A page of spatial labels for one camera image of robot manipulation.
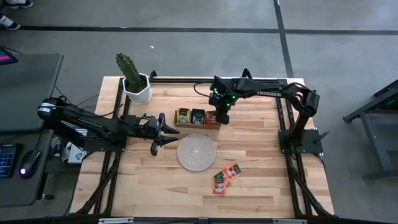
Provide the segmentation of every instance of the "plant pot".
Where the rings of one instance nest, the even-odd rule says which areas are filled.
[[[152,98],[152,89],[150,88],[150,83],[148,76],[145,74],[140,73],[140,76],[144,77],[147,82],[147,86],[139,93],[132,93],[130,91],[126,90],[126,78],[123,78],[123,91],[127,96],[130,97],[131,101],[133,101],[137,105],[145,105],[150,102],[150,99]]]

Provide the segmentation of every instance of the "cactus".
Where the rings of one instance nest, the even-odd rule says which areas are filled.
[[[126,86],[128,91],[139,93],[147,86],[146,82],[138,74],[136,66],[129,56],[118,53],[116,55],[116,62],[129,83]]]

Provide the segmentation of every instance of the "wooden table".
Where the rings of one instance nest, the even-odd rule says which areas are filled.
[[[113,110],[119,78],[104,77],[97,114]],[[303,80],[290,78],[288,82],[303,83]],[[151,87],[154,91],[151,102],[144,106],[131,103],[129,114],[147,113],[157,117],[165,113],[167,124],[174,127],[177,108],[214,108],[208,104],[208,98],[193,91],[192,83],[154,83]],[[199,85],[197,90],[205,94],[210,92],[208,85]],[[280,152],[277,137],[280,126],[275,99],[260,96],[240,99],[228,114],[229,125],[222,125],[220,130],[177,128],[181,132],[177,135],[179,139],[200,133],[216,144],[216,161],[204,172],[193,173],[181,167],[176,157],[179,141],[159,148],[157,157],[153,157],[149,151],[152,141],[129,138],[119,167],[112,216],[294,217],[285,157]],[[312,127],[311,119],[307,128]],[[103,152],[95,152],[83,161],[71,212],[81,208],[97,187],[103,157]],[[311,154],[302,157],[308,187],[325,209],[333,213],[321,162]],[[226,195],[213,195],[211,178],[234,162],[242,168],[243,175],[233,180]],[[297,192],[300,207],[305,211],[298,186]],[[101,208],[105,207],[106,197],[107,193]]]

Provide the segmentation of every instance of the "shoe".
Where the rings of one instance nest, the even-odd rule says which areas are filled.
[[[28,0],[6,0],[11,9],[24,8],[27,9],[33,6],[33,2]]]
[[[0,18],[0,26],[3,26],[7,30],[18,30],[21,28],[21,25],[10,20],[7,16],[2,16],[2,18]]]

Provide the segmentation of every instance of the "woven placemat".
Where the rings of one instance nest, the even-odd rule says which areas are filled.
[[[216,160],[216,146],[203,134],[190,134],[178,145],[177,159],[187,170],[203,171]]]

